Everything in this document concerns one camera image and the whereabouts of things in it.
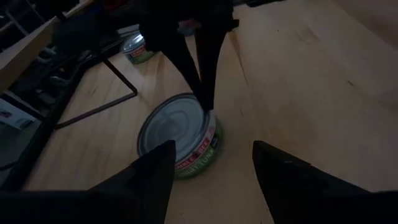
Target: tuna can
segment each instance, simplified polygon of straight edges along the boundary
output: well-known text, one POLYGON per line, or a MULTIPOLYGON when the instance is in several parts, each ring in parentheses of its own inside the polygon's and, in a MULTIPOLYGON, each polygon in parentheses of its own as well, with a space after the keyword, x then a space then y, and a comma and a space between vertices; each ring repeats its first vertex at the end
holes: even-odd
POLYGON ((138 135, 140 156, 167 140, 175 140, 175 178, 204 171, 215 158, 222 130, 214 112, 205 113, 191 93, 169 98, 148 116, 138 135))
POLYGON ((120 52, 133 64, 145 62, 155 55, 154 52, 146 50, 145 40, 140 33, 128 37, 122 44, 120 52))

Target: wooden table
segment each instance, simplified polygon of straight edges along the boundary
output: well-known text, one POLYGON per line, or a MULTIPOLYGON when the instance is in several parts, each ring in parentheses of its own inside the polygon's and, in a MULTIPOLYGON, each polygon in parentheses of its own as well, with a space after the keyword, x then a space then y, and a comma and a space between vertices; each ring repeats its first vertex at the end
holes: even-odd
MULTIPOLYGON (((239 6, 218 62, 217 160, 174 183, 166 223, 272 223, 251 160, 263 140, 370 191, 398 189, 398 51, 332 1, 239 6)), ((195 41, 187 39, 196 59, 195 41)), ((52 134, 26 190, 88 189, 138 158, 136 138, 162 101, 189 91, 162 54, 110 58, 139 96, 52 134)), ((102 64, 83 77, 62 120, 129 90, 102 64)))
MULTIPOLYGON (((82 0, 65 15, 75 15, 92 2, 82 0)), ((57 22, 58 19, 54 17, 0 54, 0 93, 7 90, 43 48, 51 43, 52 28, 57 22)))

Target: can lid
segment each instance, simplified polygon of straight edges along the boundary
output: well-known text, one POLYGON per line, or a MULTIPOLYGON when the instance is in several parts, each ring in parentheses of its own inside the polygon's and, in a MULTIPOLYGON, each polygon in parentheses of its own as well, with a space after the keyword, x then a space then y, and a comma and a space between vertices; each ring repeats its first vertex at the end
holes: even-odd
POLYGON ((189 155, 206 133, 209 116, 193 94, 181 94, 163 102, 142 125, 137 146, 140 156, 167 140, 175 140, 176 162, 189 155))
POLYGON ((127 38, 127 40, 124 42, 124 44, 120 48, 120 51, 122 53, 130 52, 130 51, 138 48, 144 42, 145 42, 144 37, 141 34, 134 34, 127 38))

